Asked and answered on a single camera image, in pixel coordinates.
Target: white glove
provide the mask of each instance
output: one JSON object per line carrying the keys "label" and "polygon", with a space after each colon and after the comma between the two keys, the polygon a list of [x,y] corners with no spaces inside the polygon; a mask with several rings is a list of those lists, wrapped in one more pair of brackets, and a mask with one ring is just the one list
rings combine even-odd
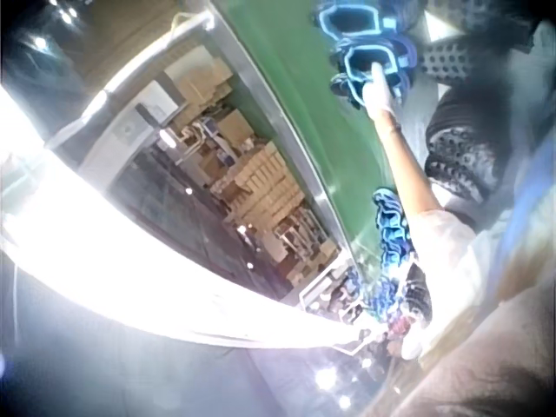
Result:
{"label": "white glove", "polygon": [[381,110],[385,110],[389,111],[395,118],[394,109],[396,103],[388,87],[382,65],[373,63],[371,75],[373,76],[373,81],[363,86],[363,101],[365,102],[368,116],[375,120]]}

